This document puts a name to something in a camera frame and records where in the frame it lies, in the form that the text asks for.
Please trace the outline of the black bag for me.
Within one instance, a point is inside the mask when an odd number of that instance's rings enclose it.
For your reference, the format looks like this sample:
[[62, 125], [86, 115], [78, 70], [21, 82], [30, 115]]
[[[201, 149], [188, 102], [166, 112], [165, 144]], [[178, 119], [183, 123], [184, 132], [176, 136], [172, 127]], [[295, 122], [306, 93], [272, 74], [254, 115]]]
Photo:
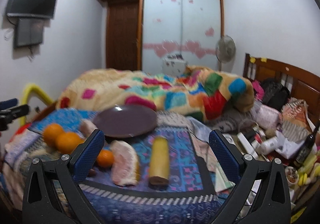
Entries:
[[291, 98], [288, 88], [274, 78], [267, 78], [262, 81], [261, 87], [264, 90], [262, 103], [281, 112], [283, 106], [285, 106]]

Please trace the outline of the sliding wardrobe with hearts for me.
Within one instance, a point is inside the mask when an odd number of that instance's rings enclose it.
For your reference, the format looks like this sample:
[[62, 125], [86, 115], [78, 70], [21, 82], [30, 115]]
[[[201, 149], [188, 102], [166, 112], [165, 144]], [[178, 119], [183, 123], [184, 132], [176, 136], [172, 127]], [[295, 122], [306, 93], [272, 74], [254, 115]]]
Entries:
[[216, 70], [222, 28], [221, 0], [144, 0], [142, 70], [166, 74], [177, 55]]

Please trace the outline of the colourful patchwork fleece blanket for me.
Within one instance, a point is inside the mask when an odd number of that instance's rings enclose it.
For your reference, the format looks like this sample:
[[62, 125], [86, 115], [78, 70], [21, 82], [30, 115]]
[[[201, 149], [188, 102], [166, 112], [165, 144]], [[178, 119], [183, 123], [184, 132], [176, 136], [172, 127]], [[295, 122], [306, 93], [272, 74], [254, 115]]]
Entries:
[[93, 69], [65, 88], [56, 108], [103, 111], [116, 105], [136, 104], [208, 122], [221, 116], [228, 105], [249, 112], [254, 100], [250, 80], [207, 67], [187, 66], [178, 77]]

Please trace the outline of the striped patterned cloth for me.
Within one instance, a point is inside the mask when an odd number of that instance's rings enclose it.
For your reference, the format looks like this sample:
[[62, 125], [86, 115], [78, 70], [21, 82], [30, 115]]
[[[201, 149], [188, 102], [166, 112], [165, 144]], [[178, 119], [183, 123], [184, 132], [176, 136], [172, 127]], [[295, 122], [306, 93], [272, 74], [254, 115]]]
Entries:
[[308, 105], [305, 100], [290, 98], [283, 106], [281, 114], [282, 133], [290, 142], [304, 141], [315, 128], [308, 117]]

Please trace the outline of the dark purple plate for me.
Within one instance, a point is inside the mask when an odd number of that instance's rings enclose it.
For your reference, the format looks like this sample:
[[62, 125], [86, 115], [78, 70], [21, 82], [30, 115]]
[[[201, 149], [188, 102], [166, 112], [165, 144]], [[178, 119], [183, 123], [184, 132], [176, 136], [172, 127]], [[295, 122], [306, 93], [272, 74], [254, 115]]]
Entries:
[[131, 104], [104, 110], [92, 122], [107, 137], [131, 138], [153, 131], [157, 114], [148, 107]]

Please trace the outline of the yellow banana piece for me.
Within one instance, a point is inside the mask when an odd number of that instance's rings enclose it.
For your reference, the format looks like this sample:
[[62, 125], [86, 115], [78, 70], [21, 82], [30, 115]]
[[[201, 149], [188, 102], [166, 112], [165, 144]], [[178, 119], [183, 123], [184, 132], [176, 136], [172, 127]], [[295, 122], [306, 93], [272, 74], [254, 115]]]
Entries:
[[153, 140], [149, 165], [149, 183], [153, 186], [169, 184], [170, 157], [168, 140], [156, 136]]

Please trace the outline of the peeled pomelo wedge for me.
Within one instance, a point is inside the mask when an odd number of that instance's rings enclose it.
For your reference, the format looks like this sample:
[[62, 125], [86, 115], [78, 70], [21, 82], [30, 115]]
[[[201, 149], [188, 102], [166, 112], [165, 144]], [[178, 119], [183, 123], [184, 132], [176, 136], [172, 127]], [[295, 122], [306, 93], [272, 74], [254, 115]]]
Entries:
[[140, 179], [139, 158], [133, 146], [124, 141], [113, 141], [110, 149], [114, 156], [112, 182], [121, 187], [136, 186]]

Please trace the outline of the wooden headboard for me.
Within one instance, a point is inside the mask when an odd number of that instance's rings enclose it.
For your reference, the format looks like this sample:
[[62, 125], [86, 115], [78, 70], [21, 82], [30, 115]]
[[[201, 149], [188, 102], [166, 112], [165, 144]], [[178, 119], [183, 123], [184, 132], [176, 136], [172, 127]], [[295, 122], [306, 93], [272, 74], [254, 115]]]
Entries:
[[250, 81], [262, 82], [273, 78], [287, 87], [290, 95], [299, 100], [305, 100], [308, 105], [308, 118], [315, 124], [319, 119], [319, 76], [280, 61], [253, 57], [245, 54], [243, 76]]

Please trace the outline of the small wall monitor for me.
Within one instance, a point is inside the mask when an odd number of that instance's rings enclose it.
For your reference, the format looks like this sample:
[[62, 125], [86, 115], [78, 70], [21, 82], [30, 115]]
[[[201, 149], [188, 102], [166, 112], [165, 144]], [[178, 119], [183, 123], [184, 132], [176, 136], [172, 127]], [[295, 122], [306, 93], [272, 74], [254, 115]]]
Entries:
[[32, 47], [43, 43], [44, 20], [19, 18], [15, 26], [14, 48]]

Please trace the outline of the standing electric fan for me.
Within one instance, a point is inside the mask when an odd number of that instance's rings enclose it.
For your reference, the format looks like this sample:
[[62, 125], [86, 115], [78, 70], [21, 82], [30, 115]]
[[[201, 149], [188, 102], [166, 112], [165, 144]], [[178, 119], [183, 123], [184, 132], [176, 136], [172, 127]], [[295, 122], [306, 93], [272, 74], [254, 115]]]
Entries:
[[228, 36], [222, 36], [216, 44], [216, 58], [218, 60], [218, 69], [222, 70], [222, 65], [230, 62], [236, 54], [236, 46], [233, 39]]

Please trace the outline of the large orange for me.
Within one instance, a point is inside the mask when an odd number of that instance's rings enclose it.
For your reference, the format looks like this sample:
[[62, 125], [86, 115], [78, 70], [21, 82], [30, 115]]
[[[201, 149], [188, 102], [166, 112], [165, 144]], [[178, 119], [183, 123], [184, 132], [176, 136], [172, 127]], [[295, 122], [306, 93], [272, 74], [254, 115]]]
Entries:
[[63, 134], [65, 131], [63, 127], [57, 123], [52, 123], [43, 130], [43, 140], [51, 148], [55, 147], [56, 139], [59, 135]]
[[56, 138], [55, 146], [61, 154], [71, 154], [84, 141], [84, 139], [74, 132], [63, 132]]

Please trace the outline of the small mandarin orange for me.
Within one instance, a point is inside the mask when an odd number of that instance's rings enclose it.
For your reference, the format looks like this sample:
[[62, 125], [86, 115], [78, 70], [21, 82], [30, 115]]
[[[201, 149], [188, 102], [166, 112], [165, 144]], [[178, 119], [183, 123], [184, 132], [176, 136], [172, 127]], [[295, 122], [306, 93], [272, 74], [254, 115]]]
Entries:
[[96, 159], [97, 165], [100, 168], [110, 168], [114, 164], [113, 152], [109, 150], [102, 149]]

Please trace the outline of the blue patterned bedspread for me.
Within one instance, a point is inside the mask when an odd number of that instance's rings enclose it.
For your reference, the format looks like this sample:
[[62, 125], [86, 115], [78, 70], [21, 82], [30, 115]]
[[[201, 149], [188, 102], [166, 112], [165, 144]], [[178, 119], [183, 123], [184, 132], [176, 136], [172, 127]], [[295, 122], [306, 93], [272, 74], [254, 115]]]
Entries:
[[[43, 131], [53, 123], [85, 136], [96, 112], [61, 109], [27, 126], [5, 146], [1, 191], [15, 210], [34, 158], [52, 161], [60, 153], [48, 147]], [[108, 141], [104, 151], [114, 164], [94, 166], [80, 188], [105, 222], [205, 223], [222, 206], [234, 183], [209, 147], [210, 129], [192, 117], [159, 112], [150, 133]]]

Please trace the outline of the white box appliance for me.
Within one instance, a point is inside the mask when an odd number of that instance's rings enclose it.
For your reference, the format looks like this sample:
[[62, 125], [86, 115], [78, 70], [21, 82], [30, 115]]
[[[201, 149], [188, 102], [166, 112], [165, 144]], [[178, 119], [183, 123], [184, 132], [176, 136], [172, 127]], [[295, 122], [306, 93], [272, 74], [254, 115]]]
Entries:
[[169, 76], [179, 77], [184, 74], [188, 62], [181, 54], [168, 55], [162, 60], [162, 73]]

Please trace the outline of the yellow padded chair frame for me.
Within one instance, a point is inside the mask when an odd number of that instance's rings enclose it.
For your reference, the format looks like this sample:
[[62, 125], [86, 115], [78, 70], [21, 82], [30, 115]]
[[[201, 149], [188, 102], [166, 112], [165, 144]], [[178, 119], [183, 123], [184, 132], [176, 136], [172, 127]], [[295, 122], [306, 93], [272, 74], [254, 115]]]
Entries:
[[54, 100], [37, 84], [27, 83], [21, 97], [21, 105], [28, 105], [30, 112], [19, 120], [19, 126], [32, 122], [40, 113], [54, 103]]

